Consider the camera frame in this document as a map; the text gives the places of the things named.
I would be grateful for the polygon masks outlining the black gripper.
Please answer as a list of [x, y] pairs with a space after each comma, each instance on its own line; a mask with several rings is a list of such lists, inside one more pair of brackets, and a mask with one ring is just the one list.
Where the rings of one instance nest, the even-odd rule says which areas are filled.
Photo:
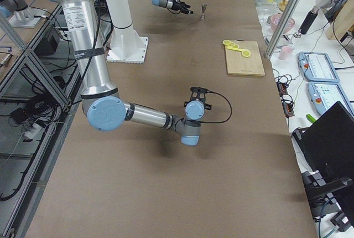
[[193, 11], [187, 10], [190, 9], [191, 6], [186, 4], [185, 2], [173, 2], [173, 10], [174, 11], [179, 11], [180, 13], [184, 14], [193, 14]]
[[184, 102], [184, 107], [192, 107], [196, 106], [200, 110], [212, 110], [212, 105], [208, 103], [204, 103], [198, 99], [190, 99], [189, 101]]

